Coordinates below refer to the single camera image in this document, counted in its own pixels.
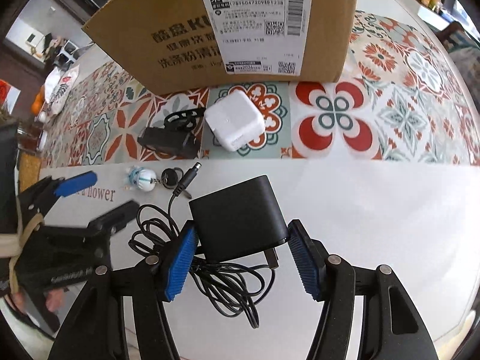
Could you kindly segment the person left hand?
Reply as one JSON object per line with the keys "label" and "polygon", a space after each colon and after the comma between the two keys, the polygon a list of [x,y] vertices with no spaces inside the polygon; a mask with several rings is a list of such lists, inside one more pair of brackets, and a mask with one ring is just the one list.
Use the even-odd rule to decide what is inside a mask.
{"label": "person left hand", "polygon": [[[7,294],[5,300],[9,306],[15,311],[19,311],[21,314],[27,314],[27,308],[29,307],[38,307],[38,305],[34,303],[34,297],[24,290]],[[49,312],[56,313],[64,306],[65,288],[51,289],[49,292],[39,297],[39,300],[43,300],[45,308]]]}

